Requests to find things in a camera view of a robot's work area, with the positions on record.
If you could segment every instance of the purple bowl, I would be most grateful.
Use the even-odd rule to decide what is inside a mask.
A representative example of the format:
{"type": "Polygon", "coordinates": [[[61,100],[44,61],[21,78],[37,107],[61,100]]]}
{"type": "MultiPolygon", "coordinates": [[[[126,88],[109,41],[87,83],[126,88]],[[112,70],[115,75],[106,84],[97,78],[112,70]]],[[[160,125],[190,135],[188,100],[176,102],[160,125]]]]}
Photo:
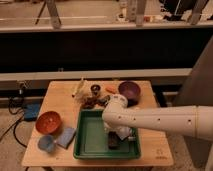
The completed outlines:
{"type": "Polygon", "coordinates": [[[128,100],[128,106],[138,104],[140,100],[141,89],[138,84],[132,81],[124,81],[119,87],[118,91],[121,95],[125,96],[128,100]]]}

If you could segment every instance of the gray sponge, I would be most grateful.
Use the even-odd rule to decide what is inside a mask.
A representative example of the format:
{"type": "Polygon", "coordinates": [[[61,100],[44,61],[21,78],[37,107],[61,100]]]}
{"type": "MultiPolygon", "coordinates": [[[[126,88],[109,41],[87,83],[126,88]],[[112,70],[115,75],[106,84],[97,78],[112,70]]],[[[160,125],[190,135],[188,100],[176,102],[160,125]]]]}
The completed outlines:
{"type": "Polygon", "coordinates": [[[62,134],[57,138],[56,143],[67,149],[75,136],[75,132],[75,129],[72,127],[65,128],[62,134]]]}

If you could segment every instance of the wooden table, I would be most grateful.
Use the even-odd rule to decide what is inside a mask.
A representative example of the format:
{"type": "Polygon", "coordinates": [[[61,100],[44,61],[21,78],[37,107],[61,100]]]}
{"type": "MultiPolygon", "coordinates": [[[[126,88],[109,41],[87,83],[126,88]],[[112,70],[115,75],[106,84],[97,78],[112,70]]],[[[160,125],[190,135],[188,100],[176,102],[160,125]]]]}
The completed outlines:
{"type": "MultiPolygon", "coordinates": [[[[141,87],[141,100],[139,108],[157,107],[150,82],[135,81],[141,87]]],[[[77,128],[80,102],[72,97],[72,91],[78,84],[77,81],[53,81],[50,83],[41,106],[39,115],[53,110],[60,114],[63,126],[77,128]]],[[[105,91],[107,85],[118,87],[120,81],[86,81],[84,92],[90,93],[92,84],[101,85],[101,96],[109,93],[105,91]]],[[[142,156],[131,160],[79,160],[73,157],[74,142],[67,150],[57,147],[54,154],[47,154],[37,148],[37,143],[42,135],[34,128],[29,140],[22,165],[23,166],[69,166],[69,167],[145,167],[169,166],[173,164],[167,138],[164,132],[139,129],[142,156]]]]}

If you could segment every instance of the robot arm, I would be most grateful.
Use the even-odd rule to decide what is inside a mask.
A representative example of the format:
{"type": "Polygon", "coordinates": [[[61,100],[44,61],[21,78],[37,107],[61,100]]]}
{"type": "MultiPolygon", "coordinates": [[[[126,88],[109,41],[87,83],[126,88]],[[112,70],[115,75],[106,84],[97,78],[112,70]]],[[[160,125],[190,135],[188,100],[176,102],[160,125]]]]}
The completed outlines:
{"type": "Polygon", "coordinates": [[[213,107],[185,106],[153,109],[127,109],[127,99],[112,95],[103,111],[110,130],[118,126],[174,132],[213,141],[213,107]]]}

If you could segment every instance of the plastic tray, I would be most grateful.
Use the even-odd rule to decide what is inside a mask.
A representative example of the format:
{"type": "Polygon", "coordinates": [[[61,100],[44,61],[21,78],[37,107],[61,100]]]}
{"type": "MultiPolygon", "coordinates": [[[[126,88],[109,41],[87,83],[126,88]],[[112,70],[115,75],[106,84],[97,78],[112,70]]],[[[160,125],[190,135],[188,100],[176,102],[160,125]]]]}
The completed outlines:
{"type": "Polygon", "coordinates": [[[74,146],[77,159],[131,159],[141,155],[137,129],[133,129],[136,141],[127,139],[119,142],[119,148],[108,148],[108,135],[104,132],[103,110],[82,110],[74,146]]]}

